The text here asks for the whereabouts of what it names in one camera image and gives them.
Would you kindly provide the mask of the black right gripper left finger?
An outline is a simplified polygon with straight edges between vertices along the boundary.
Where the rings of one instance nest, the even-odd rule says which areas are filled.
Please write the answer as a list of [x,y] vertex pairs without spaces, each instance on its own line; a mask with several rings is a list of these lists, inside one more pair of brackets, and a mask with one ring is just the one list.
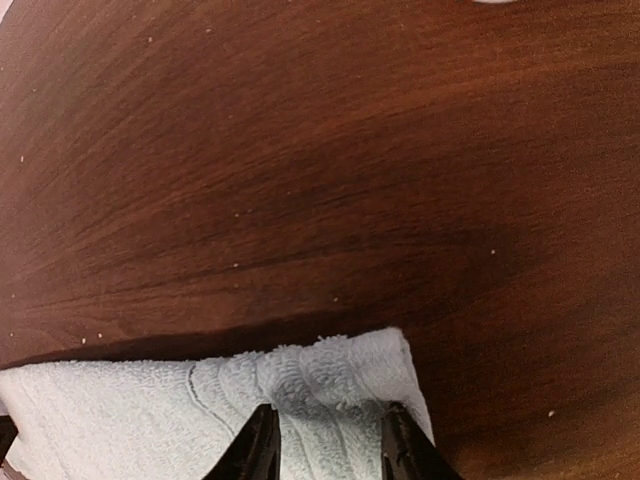
[[203,480],[278,480],[280,462],[279,414],[261,404]]

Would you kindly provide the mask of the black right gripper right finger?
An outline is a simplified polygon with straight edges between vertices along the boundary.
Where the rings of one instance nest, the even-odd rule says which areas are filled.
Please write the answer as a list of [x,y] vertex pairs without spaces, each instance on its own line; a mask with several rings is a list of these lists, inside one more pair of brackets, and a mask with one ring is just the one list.
[[399,402],[381,421],[381,469],[384,480],[463,480]]

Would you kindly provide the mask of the light blue towel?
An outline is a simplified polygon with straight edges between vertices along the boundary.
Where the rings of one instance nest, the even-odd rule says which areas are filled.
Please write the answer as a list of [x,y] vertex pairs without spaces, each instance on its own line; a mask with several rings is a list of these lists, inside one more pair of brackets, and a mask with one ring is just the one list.
[[30,479],[200,479],[254,410],[279,414],[285,479],[377,479],[392,402],[432,429],[410,347],[387,328],[195,361],[68,361],[1,374]]

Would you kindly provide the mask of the white perforated plastic basket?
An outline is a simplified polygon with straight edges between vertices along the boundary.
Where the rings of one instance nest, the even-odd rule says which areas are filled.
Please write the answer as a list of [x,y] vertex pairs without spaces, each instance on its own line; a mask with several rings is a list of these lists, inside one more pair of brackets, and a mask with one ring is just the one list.
[[513,2],[517,2],[517,0],[474,0],[473,2],[476,3],[483,3],[483,4],[507,4],[507,3],[513,3]]

